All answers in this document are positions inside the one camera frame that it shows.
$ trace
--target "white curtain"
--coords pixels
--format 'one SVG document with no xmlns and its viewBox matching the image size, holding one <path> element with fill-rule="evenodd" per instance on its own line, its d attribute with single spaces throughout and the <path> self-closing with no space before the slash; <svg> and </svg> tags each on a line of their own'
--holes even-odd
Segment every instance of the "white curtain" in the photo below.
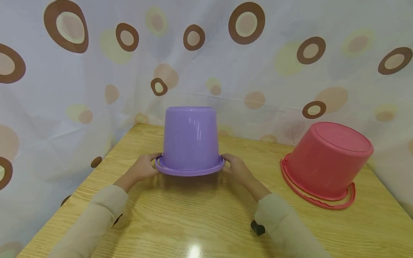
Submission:
<svg viewBox="0 0 413 258">
<path fill-rule="evenodd" d="M 352 127 L 413 216 L 412 1 L 0 6 L 0 256 L 133 124 L 163 125 L 170 106 L 212 106 L 220 134 L 291 145 L 316 121 Z"/>
</svg>

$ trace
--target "red bucket handle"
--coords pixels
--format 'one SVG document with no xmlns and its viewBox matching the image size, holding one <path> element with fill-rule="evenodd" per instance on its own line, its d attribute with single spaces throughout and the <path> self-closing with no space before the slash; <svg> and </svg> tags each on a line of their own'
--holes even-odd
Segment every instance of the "red bucket handle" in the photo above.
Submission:
<svg viewBox="0 0 413 258">
<path fill-rule="evenodd" d="M 281 173 L 282 173 L 282 177 L 284 178 L 285 182 L 287 183 L 287 185 L 291 188 L 291 190 L 293 190 L 294 193 L 296 193 L 298 196 L 300 196 L 302 199 L 306 200 L 307 202 L 320 207 L 320 208 L 324 208 L 324 209 L 328 209 L 328 210 L 343 210 L 345 208 L 348 208 L 355 200 L 356 198 L 356 185 L 354 184 L 354 182 L 352 182 L 348 189 L 347 192 L 350 192 L 350 199 L 348 200 L 348 202 L 344 203 L 344 204 L 339 204 L 339 205 L 330 205 L 327 204 L 325 202 L 316 200 L 314 198 L 308 197 L 306 195 L 304 195 L 303 193 L 301 193 L 298 189 L 297 186 L 291 182 L 291 180 L 289 179 L 288 175 L 285 173 L 284 170 L 284 159 L 280 160 L 280 167 L 281 167 Z"/>
</svg>

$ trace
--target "wooden table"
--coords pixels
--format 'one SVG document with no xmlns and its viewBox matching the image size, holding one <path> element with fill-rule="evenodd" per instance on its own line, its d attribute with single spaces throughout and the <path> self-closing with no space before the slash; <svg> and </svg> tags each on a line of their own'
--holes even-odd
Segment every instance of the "wooden table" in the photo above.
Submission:
<svg viewBox="0 0 413 258">
<path fill-rule="evenodd" d="M 18 257 L 46 257 L 94 194 L 139 155 L 162 151 L 162 142 L 163 127 L 134 126 Z M 305 202 L 284 182 L 279 160 L 292 146 L 229 136 L 220 136 L 219 144 L 221 153 L 242 157 L 257 178 L 286 198 L 332 257 L 413 257 L 413 221 L 367 166 L 355 179 L 354 204 L 330 211 Z M 112 228 L 93 257 L 283 257 L 267 234 L 258 237 L 251 230 L 252 198 L 218 173 L 159 175 L 138 183 L 129 196 L 127 224 Z"/>
</svg>

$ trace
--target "beige sleeve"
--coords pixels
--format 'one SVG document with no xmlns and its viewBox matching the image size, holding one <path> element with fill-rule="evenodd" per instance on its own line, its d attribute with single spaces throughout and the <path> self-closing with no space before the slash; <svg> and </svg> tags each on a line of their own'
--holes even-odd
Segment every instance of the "beige sleeve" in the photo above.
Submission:
<svg viewBox="0 0 413 258">
<path fill-rule="evenodd" d="M 276 246 L 289 258 L 330 257 L 294 208 L 278 194 L 267 195 L 258 202 L 255 221 L 265 227 Z"/>
<path fill-rule="evenodd" d="M 120 216 L 128 194 L 109 185 L 90 201 L 79 219 L 49 254 L 49 258 L 87 258 L 92 255 L 106 231 Z"/>
</svg>

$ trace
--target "upside-down bucket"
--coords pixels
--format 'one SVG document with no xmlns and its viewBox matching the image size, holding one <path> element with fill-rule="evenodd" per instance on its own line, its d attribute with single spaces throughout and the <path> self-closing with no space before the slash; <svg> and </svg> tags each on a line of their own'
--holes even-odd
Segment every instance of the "upside-down bucket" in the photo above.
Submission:
<svg viewBox="0 0 413 258">
<path fill-rule="evenodd" d="M 211 107 L 170 107 L 166 110 L 164 151 L 156 166 L 178 176 L 207 175 L 225 165 L 219 155 L 216 112 Z"/>
<path fill-rule="evenodd" d="M 349 207 L 355 200 L 353 179 L 373 154 L 373 145 L 359 132 L 337 123 L 313 124 L 292 153 L 280 162 L 282 175 L 290 188 L 306 201 L 326 209 Z M 301 191 L 330 205 L 304 195 Z"/>
</svg>

